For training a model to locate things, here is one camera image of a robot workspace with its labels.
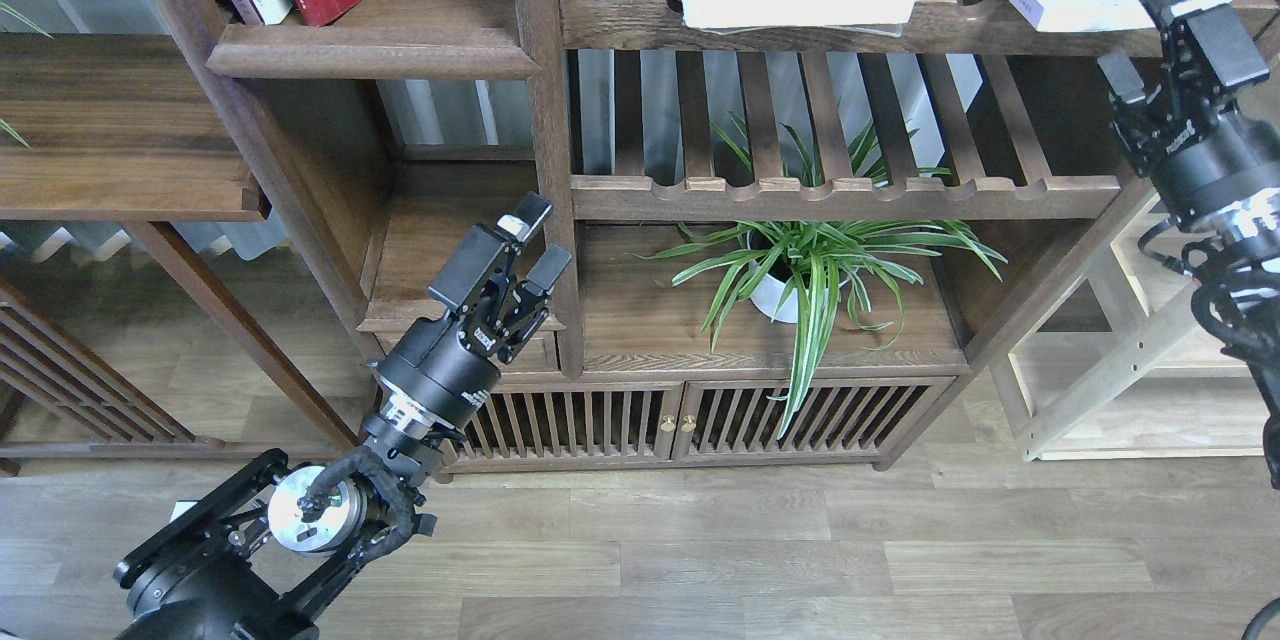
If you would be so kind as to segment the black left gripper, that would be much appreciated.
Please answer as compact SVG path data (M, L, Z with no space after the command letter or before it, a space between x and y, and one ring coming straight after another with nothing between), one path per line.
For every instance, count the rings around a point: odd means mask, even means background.
M428 285L442 317L419 317L376 366L389 396L378 412L406 436L458 434L489 399L511 364L548 316L547 302L572 253L548 244L527 276L508 273L553 204L529 192L494 227L475 224Z

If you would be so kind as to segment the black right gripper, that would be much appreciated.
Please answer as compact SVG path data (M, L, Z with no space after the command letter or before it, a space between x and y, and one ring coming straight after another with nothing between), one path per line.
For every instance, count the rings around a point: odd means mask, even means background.
M1165 84L1147 93L1128 52L1097 58L1132 166L1184 233L1277 230L1277 129L1236 102L1270 76L1252 35L1230 5L1138 1L1161 35Z

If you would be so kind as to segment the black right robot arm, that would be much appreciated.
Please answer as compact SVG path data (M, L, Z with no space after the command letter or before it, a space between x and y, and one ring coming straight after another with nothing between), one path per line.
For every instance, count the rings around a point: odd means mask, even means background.
M1144 250L1170 227L1192 236L1164 268L1193 276L1190 312L1242 358L1268 408L1263 456L1277 467L1279 145L1277 129L1239 110L1239 90L1267 79L1267 63L1233 6L1180 10L1184 0L1138 0L1158 29L1162 83L1146 90L1125 52L1100 67L1114 129L1137 175L1152 180L1167 219L1139 239Z

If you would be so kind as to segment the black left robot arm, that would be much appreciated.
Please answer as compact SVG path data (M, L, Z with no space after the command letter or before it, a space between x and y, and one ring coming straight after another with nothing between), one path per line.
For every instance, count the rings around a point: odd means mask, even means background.
M525 279L515 262L553 207L525 195L471 227L429 285L442 317L419 317L374 372L388 396L365 439L325 465L265 451L127 554L124 639L315 639L317 617L374 561L436 517L421 486L548 316L571 253L549 244Z

